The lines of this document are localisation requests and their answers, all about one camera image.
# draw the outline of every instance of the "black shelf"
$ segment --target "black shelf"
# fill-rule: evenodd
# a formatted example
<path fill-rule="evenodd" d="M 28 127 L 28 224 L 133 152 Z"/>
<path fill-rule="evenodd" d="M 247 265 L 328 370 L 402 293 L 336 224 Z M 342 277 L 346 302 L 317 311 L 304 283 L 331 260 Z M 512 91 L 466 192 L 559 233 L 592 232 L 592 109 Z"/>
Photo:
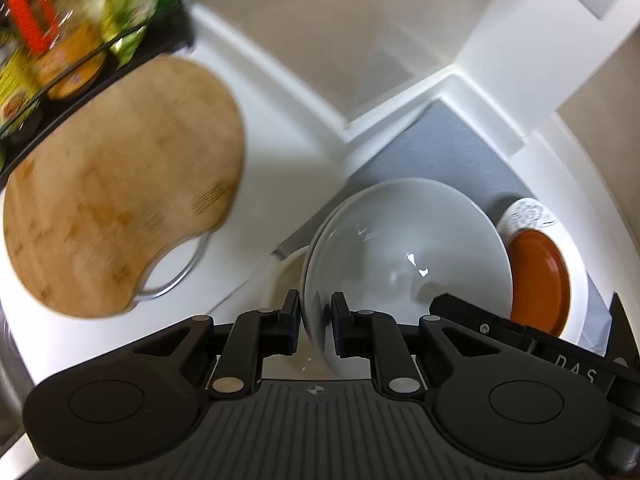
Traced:
<path fill-rule="evenodd" d="M 193 30 L 182 0 L 175 0 L 170 4 L 158 5 L 156 14 L 148 20 L 148 23 L 142 23 L 137 28 L 144 26 L 146 26 L 146 31 L 143 41 L 136 50 L 133 59 L 125 66 L 118 68 L 118 61 L 109 51 L 108 44 L 101 46 L 100 49 L 94 52 L 94 55 L 96 55 L 99 52 L 106 51 L 107 57 L 100 74 L 87 91 L 73 98 L 53 101 L 46 97 L 46 89 L 55 85 L 57 79 L 44 89 L 44 94 L 39 98 L 42 118 L 33 138 L 27 143 L 17 146 L 6 142 L 7 139 L 3 139 L 2 141 L 6 148 L 6 161 L 0 171 L 0 189 L 4 189 L 11 172 L 27 155 L 46 139 L 51 132 L 60 126 L 63 121 L 105 88 L 108 88 L 118 79 L 159 54 L 175 52 L 183 47 L 193 45 Z M 60 78 L 63 78 L 74 69 L 75 66 L 70 67 L 64 74 L 60 75 Z M 26 104 L 24 108 L 26 109 L 29 106 L 30 104 Z"/>

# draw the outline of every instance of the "wooden cutting board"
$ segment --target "wooden cutting board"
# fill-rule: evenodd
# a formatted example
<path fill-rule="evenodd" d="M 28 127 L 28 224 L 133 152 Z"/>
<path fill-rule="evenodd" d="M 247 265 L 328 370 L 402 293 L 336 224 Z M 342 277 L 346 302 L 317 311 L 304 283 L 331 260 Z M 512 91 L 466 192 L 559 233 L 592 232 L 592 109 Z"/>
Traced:
<path fill-rule="evenodd" d="M 78 317 L 132 306 L 169 250 L 226 219 L 244 158 L 234 99 L 159 56 L 78 110 L 13 172 L 4 236 L 44 305 Z"/>

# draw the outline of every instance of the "jar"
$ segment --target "jar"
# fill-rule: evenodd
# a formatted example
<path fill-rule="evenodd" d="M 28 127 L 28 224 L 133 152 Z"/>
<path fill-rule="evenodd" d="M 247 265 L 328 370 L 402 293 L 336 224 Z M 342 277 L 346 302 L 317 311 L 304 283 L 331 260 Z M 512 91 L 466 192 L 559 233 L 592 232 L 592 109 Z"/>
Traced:
<path fill-rule="evenodd" d="M 100 46 L 100 31 L 68 0 L 6 0 L 9 14 L 33 58 L 42 86 Z M 51 99 L 63 99 L 88 88 L 104 65 L 100 52 L 49 89 Z"/>

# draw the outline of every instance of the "white ceramic bowl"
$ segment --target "white ceramic bowl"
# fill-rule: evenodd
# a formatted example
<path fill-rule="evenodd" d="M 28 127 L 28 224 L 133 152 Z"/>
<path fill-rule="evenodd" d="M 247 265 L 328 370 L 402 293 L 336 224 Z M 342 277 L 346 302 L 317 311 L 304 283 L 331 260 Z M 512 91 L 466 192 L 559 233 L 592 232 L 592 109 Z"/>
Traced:
<path fill-rule="evenodd" d="M 379 310 L 403 324 L 417 324 L 444 292 L 498 316 L 511 314 L 509 259 L 491 221 L 464 194 L 421 178 L 363 190 L 335 213 L 312 248 L 305 328 L 340 377 L 366 378 L 367 360 L 335 355 L 323 306 L 337 291 L 351 310 Z"/>
<path fill-rule="evenodd" d="M 584 262 L 574 240 L 558 218 L 534 198 L 522 198 L 509 206 L 497 225 L 502 241 L 508 247 L 522 229 L 535 229 L 551 238 L 562 254 L 569 274 L 569 314 L 560 339 L 578 344 L 589 303 L 589 280 Z"/>
<path fill-rule="evenodd" d="M 308 268 L 309 268 L 309 262 L 311 260 L 311 255 L 313 254 L 314 249 L 316 248 L 316 245 L 318 244 L 318 240 L 320 239 L 322 233 L 324 233 L 324 229 L 327 227 L 327 224 L 331 221 L 331 218 L 333 218 L 335 216 L 335 214 L 338 211 L 340 211 L 340 209 L 345 207 L 347 204 L 350 204 L 354 200 L 357 200 L 358 197 L 361 194 L 363 194 L 364 192 L 367 191 L 367 189 L 360 190 L 359 192 L 354 193 L 353 195 L 351 195 L 347 199 L 345 199 L 342 202 L 340 202 L 340 204 L 338 204 L 335 207 L 335 209 L 333 211 L 331 211 L 327 215 L 327 217 L 324 219 L 322 224 L 320 224 L 320 227 L 316 231 L 316 234 L 314 234 L 314 237 L 311 239 L 311 243 L 307 246 L 306 255 L 305 255 L 305 261 L 302 264 L 302 272 L 300 273 L 300 285 L 298 287 L 298 290 L 300 291 L 300 301 L 302 301 L 303 303 L 304 303 L 304 298 L 305 298 L 306 272 L 308 271 Z M 302 310 L 302 318 L 303 318 L 303 320 L 305 318 L 305 310 L 304 309 Z"/>

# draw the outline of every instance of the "stainless steel sink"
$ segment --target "stainless steel sink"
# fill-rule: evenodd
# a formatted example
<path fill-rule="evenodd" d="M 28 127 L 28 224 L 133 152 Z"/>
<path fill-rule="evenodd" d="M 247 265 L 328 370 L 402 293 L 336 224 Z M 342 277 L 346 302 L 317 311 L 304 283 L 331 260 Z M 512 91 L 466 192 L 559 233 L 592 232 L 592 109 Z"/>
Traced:
<path fill-rule="evenodd" d="M 0 456 L 24 433 L 22 406 L 32 389 L 0 305 Z"/>

